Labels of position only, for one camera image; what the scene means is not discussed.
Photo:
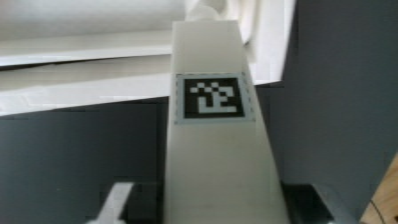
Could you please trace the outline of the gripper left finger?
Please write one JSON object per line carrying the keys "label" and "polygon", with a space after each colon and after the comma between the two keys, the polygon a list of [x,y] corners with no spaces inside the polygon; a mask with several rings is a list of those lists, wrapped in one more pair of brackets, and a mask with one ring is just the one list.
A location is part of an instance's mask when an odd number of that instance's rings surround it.
{"label": "gripper left finger", "polygon": [[96,217],[85,224],[156,224],[158,183],[115,182]]}

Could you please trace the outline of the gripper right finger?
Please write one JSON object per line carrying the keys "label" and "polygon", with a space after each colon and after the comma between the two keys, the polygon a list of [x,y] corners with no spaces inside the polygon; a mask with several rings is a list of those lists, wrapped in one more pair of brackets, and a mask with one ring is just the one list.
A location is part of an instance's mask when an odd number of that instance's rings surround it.
{"label": "gripper right finger", "polygon": [[291,224],[359,224],[336,192],[316,184],[282,184]]}

